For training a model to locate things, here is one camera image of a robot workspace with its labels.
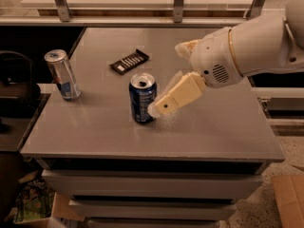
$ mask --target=can lid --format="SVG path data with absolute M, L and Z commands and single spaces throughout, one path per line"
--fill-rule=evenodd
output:
M 136 88 L 149 88 L 155 83 L 154 77 L 149 73 L 135 74 L 131 78 L 131 84 Z
M 45 60 L 50 63 L 55 63 L 62 61 L 67 56 L 66 52 L 62 49 L 54 49 L 52 51 L 49 51 L 45 55 Z

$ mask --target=black package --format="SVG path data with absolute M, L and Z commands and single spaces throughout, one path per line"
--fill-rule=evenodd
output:
M 132 54 L 122 58 L 110 66 L 112 69 L 117 71 L 120 74 L 125 74 L 128 70 L 143 64 L 145 61 L 149 59 L 149 56 L 144 54 L 142 51 L 136 49 Z

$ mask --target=metal post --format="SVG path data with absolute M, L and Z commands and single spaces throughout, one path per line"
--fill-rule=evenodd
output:
M 67 6 L 67 0 L 55 0 L 58 16 L 61 21 L 67 22 L 70 19 L 70 12 Z
M 258 17 L 262 12 L 265 1 L 266 0 L 254 0 L 249 12 L 247 13 L 247 18 L 252 19 Z
M 182 15 L 183 15 L 183 0 L 174 0 L 173 21 L 175 23 L 181 23 Z

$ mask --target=cardboard box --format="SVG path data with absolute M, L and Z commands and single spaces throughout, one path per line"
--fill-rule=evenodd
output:
M 84 221 L 68 206 L 69 197 L 55 194 L 51 216 L 32 221 L 15 223 L 20 228 L 76 228 L 78 221 Z
M 304 175 L 272 177 L 283 228 L 304 227 Z

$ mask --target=robotic hand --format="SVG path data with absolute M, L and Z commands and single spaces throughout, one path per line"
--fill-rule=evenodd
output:
M 304 71 L 304 0 L 288 0 L 286 16 L 261 15 L 233 28 L 222 28 L 202 39 L 176 45 L 193 72 L 177 74 L 148 107 L 160 117 L 200 97 L 206 86 L 237 84 L 259 73 Z

